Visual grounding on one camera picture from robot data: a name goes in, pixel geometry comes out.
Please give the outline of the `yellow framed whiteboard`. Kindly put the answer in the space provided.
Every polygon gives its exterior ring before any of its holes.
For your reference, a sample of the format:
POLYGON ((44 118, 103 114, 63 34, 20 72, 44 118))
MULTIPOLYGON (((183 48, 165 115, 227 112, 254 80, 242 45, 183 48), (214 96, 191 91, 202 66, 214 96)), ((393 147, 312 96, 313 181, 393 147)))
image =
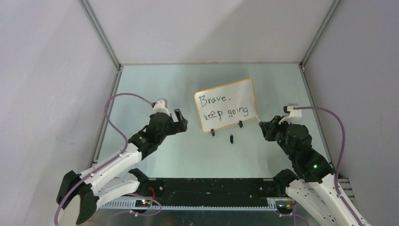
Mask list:
POLYGON ((198 91, 194 100, 203 132, 239 124, 258 115, 251 78, 198 91))

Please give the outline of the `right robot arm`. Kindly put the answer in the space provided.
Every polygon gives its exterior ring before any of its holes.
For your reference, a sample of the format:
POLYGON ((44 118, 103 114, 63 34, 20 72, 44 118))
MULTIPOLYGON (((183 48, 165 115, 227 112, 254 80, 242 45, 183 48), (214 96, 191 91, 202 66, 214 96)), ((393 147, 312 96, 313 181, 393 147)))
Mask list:
POLYGON ((336 179, 337 173, 327 160, 312 147, 306 126, 284 121, 275 116, 259 121, 266 141, 277 142, 292 163, 274 178, 274 192, 289 196, 322 226, 368 226, 336 179))

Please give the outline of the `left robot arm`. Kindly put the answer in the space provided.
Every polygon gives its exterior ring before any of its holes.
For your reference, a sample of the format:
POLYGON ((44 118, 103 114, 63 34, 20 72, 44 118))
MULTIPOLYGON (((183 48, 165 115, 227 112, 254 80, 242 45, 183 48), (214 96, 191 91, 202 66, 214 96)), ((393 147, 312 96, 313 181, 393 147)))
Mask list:
POLYGON ((147 181, 128 173, 116 176, 155 152, 167 136, 187 130, 188 121, 179 109, 174 110, 174 121, 164 107, 150 115, 150 121, 106 161, 80 173, 66 173, 56 198, 58 208, 54 216, 56 226, 76 226, 88 221, 104 204, 123 195, 147 194, 147 181))

